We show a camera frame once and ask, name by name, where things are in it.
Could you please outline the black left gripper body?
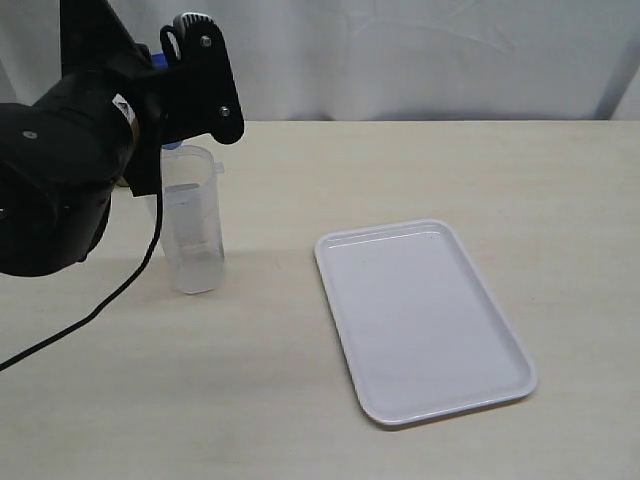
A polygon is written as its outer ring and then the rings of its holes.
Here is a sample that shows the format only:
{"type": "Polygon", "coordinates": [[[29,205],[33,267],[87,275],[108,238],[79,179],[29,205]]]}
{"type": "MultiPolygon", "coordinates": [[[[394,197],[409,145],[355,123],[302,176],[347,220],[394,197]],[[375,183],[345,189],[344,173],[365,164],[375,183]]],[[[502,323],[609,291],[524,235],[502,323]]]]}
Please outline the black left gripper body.
{"type": "Polygon", "coordinates": [[[164,145],[204,134],[231,145],[244,134],[225,40],[214,19],[179,14],[161,29],[160,39],[167,66],[153,66],[132,79],[140,135],[124,179],[135,197],[160,190],[164,145]]]}

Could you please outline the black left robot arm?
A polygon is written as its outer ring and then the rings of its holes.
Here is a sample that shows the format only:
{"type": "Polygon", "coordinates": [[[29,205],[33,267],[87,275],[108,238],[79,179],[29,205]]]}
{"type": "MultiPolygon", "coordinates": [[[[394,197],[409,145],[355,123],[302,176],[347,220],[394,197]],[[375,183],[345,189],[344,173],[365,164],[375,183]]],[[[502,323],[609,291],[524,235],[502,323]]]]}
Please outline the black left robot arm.
{"type": "Polygon", "coordinates": [[[31,105],[1,107],[1,270],[54,274],[100,242],[112,192],[161,186],[165,145],[203,134],[230,145],[244,132],[223,33],[184,12],[160,32],[153,63],[106,1],[59,5],[61,78],[31,105]]]}

